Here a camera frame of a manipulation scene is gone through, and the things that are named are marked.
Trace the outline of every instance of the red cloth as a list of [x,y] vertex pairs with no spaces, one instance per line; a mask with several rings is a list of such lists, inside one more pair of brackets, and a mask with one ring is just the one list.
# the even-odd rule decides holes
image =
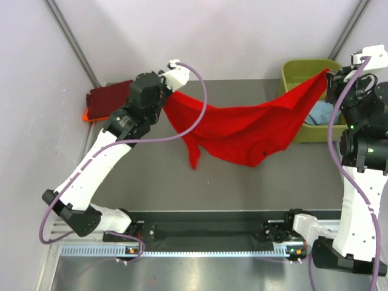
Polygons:
[[[198,126],[182,137],[192,168],[196,168],[201,154],[199,146],[217,158],[250,167],[285,150],[324,93],[326,71],[261,105],[224,108],[208,105]],[[193,124],[202,105],[201,101],[175,92],[164,111],[174,129],[181,133]]]

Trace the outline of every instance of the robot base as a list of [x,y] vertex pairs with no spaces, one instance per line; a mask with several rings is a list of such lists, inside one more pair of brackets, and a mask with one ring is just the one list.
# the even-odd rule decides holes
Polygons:
[[[373,273],[373,260],[366,262],[353,259],[351,256],[344,258],[333,249],[332,244],[332,239],[323,236],[318,237],[314,242],[312,256],[315,267],[355,274],[371,275]],[[387,265],[381,261],[378,275],[387,275]]]

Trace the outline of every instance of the blue cloth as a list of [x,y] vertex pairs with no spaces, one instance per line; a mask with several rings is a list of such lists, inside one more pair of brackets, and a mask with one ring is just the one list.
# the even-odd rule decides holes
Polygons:
[[[305,119],[305,123],[309,125],[329,125],[330,116],[332,115],[334,106],[319,100],[311,109],[309,115]],[[340,119],[341,112],[338,111],[334,119],[334,124],[337,124]]]

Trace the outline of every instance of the cable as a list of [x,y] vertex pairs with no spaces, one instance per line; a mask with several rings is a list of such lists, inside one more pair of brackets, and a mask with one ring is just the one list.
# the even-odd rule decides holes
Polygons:
[[309,259],[309,257],[311,256],[311,252],[305,256],[303,259],[298,259],[297,261],[289,261],[288,259],[284,259],[284,258],[281,258],[281,259],[270,259],[270,258],[260,258],[261,260],[263,261],[266,261],[266,262],[271,262],[271,263],[280,263],[280,264],[285,264],[285,265],[291,265],[291,264],[298,264],[298,263],[303,263],[305,260]]
[[375,255],[375,261],[373,262],[373,275],[372,275],[372,282],[370,283],[370,291],[375,291],[376,290],[376,283],[378,279],[378,269],[380,266],[380,253],[381,253],[381,232],[380,232],[380,226],[378,224],[378,219],[377,216],[370,205],[370,201],[364,191],[361,189],[361,187],[356,183],[356,181],[342,168],[342,165],[340,161],[338,160],[335,151],[334,151],[334,146],[333,146],[333,125],[334,125],[334,119],[336,116],[337,111],[340,109],[340,106],[342,102],[344,101],[346,95],[348,94],[349,90],[352,88],[353,84],[357,80],[357,78],[360,76],[361,72],[364,70],[365,66],[368,64],[370,61],[370,56],[366,56],[362,58],[363,63],[358,67],[356,73],[352,76],[352,78],[349,80],[349,82],[346,84],[344,90],[340,94],[332,115],[330,117],[329,121],[329,128],[327,130],[327,145],[329,146],[329,152],[330,155],[334,161],[334,164],[338,168],[338,170],[341,172],[342,175],[351,183],[351,185],[354,186],[354,188],[357,189],[357,192],[361,195],[363,200],[365,201],[366,205],[368,206],[368,209],[370,211],[370,215],[372,216],[372,221],[373,225],[376,230],[376,255]]
[[370,83],[368,84],[368,86],[364,89],[364,96],[368,95],[371,91],[373,91],[373,89],[374,89],[374,88],[376,87],[376,85],[377,85],[378,78],[377,78],[376,75],[369,73],[369,74],[366,74],[366,75],[362,76],[361,78],[358,78],[358,79],[355,81],[355,89],[356,89],[356,92],[363,91],[363,89],[360,90],[359,82],[360,82],[361,80],[365,80],[365,79],[371,78],[371,77],[372,77],[373,84],[372,84],[372,86],[370,86],[370,84],[372,83],[372,82],[370,82]]
[[[146,250],[146,245],[144,243],[144,241],[142,241],[141,239],[139,238],[136,238],[134,236],[131,236],[131,235],[125,235],[123,233],[116,233],[116,232],[107,232],[108,234],[110,235],[116,235],[116,236],[120,236],[122,238],[127,238],[127,239],[131,239],[132,241],[137,241],[141,247],[139,248],[140,251],[138,253],[138,255],[136,257],[134,257],[133,259],[131,259],[130,261],[126,261],[124,264],[127,265],[127,264],[132,264],[136,261],[138,261],[141,257],[141,255],[145,252]],[[83,276],[83,274],[85,274],[87,271],[89,271],[90,269],[94,268],[95,266],[101,264],[101,263],[104,263],[104,262],[107,262],[107,261],[118,261],[118,259],[116,258],[104,258],[104,259],[101,259],[93,264],[91,264],[90,266],[88,266],[87,268],[85,268],[83,271],[81,271],[79,274],[77,274],[75,276],[75,278],[73,278],[72,280],[67,280],[65,278],[65,275],[64,275],[64,272],[63,272],[63,269],[60,270],[59,272],[59,275],[61,276],[61,279],[62,281],[66,284],[66,285],[69,285],[75,281],[77,281],[81,276]]]
[[310,280],[310,285],[311,285],[311,289],[313,291],[316,291],[316,287],[315,287],[315,283],[314,283],[314,279],[313,279],[313,271],[312,271],[312,261],[313,261],[313,256],[312,254],[310,253],[308,255],[309,257],[309,280]]
[[[185,67],[185,68],[189,69],[199,79],[199,81],[200,81],[200,83],[202,85],[202,88],[204,90],[204,101],[203,101],[204,104],[203,104],[201,113],[199,114],[199,116],[196,119],[196,121],[188,129],[186,129],[185,131],[183,131],[183,132],[181,132],[181,133],[179,133],[177,135],[174,135],[174,136],[169,136],[169,137],[166,137],[166,138],[153,138],[153,139],[127,139],[127,140],[124,140],[124,141],[116,141],[116,142],[113,142],[111,144],[108,144],[105,147],[101,147],[101,149],[98,150],[93,155],[93,158],[91,158],[88,161],[86,161],[86,163],[83,166],[84,169],[91,164],[91,162],[93,161],[93,159],[95,157],[97,157],[100,153],[102,153],[106,149],[109,149],[110,147],[113,147],[113,146],[118,145],[118,144],[136,144],[136,143],[140,143],[140,142],[172,141],[174,139],[178,139],[178,138],[188,134],[189,132],[191,132],[201,122],[202,118],[205,115],[205,111],[206,111],[206,107],[207,107],[207,89],[206,89],[205,82],[202,79],[201,75],[194,68],[192,68],[191,66],[186,65],[186,64],[184,64],[182,62],[177,62],[176,64],[177,65],[181,65],[182,67]],[[61,239],[65,238],[66,236],[71,235],[73,233],[73,231],[67,232],[67,233],[65,233],[64,235],[61,235],[58,238],[49,239],[47,241],[43,237],[44,226],[45,226],[45,224],[47,222],[47,218],[49,217],[49,214],[50,214],[51,210],[53,210],[54,205],[59,201],[59,199],[61,198],[63,193],[65,193],[65,191],[74,183],[74,181],[78,178],[78,176],[80,174],[81,173],[77,173],[77,174],[74,175],[74,177],[66,184],[66,186],[62,189],[62,191],[60,191],[58,193],[58,195],[54,198],[54,200],[50,203],[50,205],[48,206],[47,210],[45,211],[43,219],[42,219],[42,222],[41,222],[41,225],[39,227],[39,240],[41,241],[41,243],[43,243],[43,244],[52,244],[52,243],[55,243],[57,241],[60,241]]]

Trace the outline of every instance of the green bin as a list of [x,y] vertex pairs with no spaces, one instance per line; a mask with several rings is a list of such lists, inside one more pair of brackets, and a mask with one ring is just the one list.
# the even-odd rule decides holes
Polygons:
[[[296,59],[285,63],[281,69],[282,80],[278,90],[279,96],[327,68],[338,71],[341,66],[331,59]],[[333,140],[338,140],[345,129],[347,129],[346,122],[341,115],[339,124],[334,125],[333,128]],[[327,125],[303,124],[293,141],[297,143],[326,142]]]

